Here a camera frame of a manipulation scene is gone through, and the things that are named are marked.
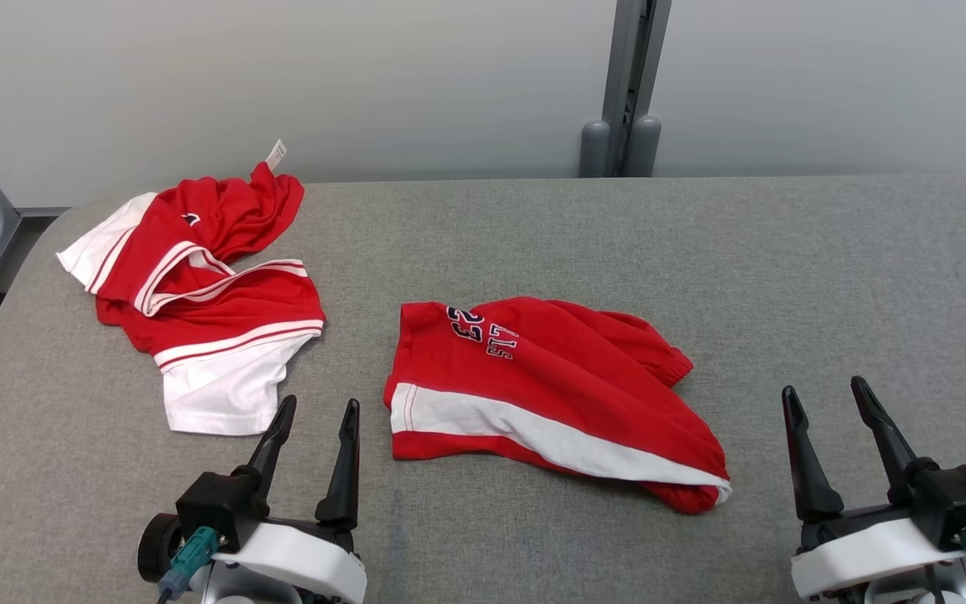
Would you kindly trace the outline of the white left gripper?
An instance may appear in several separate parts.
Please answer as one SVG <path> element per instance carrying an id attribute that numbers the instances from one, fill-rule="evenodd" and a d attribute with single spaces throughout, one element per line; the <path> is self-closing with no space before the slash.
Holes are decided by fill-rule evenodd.
<path id="1" fill-rule="evenodd" d="M 246 475 L 253 479 L 259 497 L 269 494 L 296 409 L 295 395 L 281 400 L 246 464 Z M 349 400 L 337 433 L 339 450 L 330 484 L 314 512 L 318 525 L 355 529 L 359 523 L 360 419 L 360 402 Z M 284 596 L 290 601 L 300 588 L 346 603 L 361 603 L 366 587 L 365 566 L 356 555 L 292 525 L 260 523 L 236 553 L 212 555 L 214 601 L 231 594 L 252 599 Z"/>

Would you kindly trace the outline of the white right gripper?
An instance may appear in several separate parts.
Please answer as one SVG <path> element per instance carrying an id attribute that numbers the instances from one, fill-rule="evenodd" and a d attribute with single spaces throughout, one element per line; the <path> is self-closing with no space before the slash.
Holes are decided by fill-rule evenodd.
<path id="1" fill-rule="evenodd" d="M 888 478 L 890 504 L 912 499 L 907 467 L 915 451 L 869 382 L 851 378 L 863 424 L 873 433 Z M 919 530 L 907 508 L 870 506 L 844 511 L 808 436 L 808 414 L 797 390 L 782 390 L 800 545 L 791 580 L 804 601 L 875 601 L 908 593 L 909 601 L 966 601 L 966 561 L 958 548 L 940 548 Z"/>

